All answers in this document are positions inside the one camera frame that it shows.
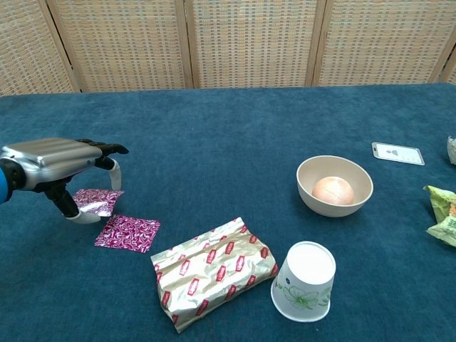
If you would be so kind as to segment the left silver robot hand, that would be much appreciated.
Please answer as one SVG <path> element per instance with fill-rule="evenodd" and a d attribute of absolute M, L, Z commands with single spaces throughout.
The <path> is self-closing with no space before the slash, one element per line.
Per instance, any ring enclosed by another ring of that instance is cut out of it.
<path fill-rule="evenodd" d="M 93 213 L 82 212 L 67 191 L 72 178 L 92 167 L 107 170 L 111 187 L 119 190 L 122 175 L 113 153 L 128 154 L 121 144 L 89 139 L 42 138 L 8 144 L 1 148 L 1 203 L 15 191 L 43 192 L 68 220 L 77 224 L 100 221 Z"/>

